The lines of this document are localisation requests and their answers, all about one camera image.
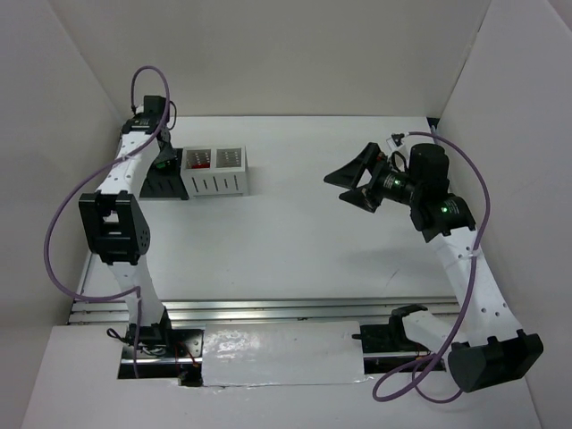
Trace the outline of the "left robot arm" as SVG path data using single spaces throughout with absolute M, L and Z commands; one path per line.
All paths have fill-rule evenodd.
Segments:
M 122 126 L 114 166 L 93 193 L 79 200 L 88 247 L 120 288 L 129 312 L 127 344 L 148 351 L 172 346 L 172 324 L 147 265 L 151 232 L 139 193 L 152 163 L 170 146 L 169 103 L 145 96 Z

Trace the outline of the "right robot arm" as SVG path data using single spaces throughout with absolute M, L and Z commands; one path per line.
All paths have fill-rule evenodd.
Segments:
M 385 154 L 370 142 L 349 163 L 327 174 L 324 182 L 342 188 L 340 200 L 373 213 L 385 200 L 407 206 L 442 264 L 460 305 L 448 325 L 422 305 L 391 313 L 391 339 L 414 342 L 427 356 L 405 365 L 412 380 L 379 402 L 397 399 L 418 387 L 438 364 L 444 365 L 462 393 L 523 378 L 543 353 L 536 333 L 528 334 L 509 309 L 481 250 L 485 225 L 476 223 L 467 202 L 450 192 L 450 159 L 434 143 L 415 144 L 407 156 Z

